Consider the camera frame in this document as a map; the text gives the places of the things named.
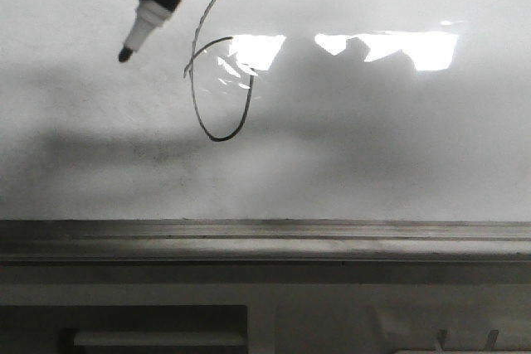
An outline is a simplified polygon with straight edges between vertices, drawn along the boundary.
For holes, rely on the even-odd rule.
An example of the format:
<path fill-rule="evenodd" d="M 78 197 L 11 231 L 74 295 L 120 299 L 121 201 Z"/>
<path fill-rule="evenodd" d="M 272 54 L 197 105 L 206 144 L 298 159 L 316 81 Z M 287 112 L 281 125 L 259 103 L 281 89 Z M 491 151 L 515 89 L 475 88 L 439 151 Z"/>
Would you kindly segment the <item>white whiteboard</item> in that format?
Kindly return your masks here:
<path fill-rule="evenodd" d="M 530 0 L 1 0 L 1 259 L 530 257 Z"/>

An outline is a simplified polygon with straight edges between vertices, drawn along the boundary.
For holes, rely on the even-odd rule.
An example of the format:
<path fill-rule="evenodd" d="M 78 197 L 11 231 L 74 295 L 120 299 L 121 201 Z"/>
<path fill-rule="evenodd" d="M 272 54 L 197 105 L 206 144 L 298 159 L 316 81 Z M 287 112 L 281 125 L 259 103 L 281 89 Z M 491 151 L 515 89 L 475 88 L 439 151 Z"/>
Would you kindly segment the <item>grey cabinet below whiteboard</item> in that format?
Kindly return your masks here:
<path fill-rule="evenodd" d="M 507 353 L 529 263 L 3 264 L 4 353 Z"/>

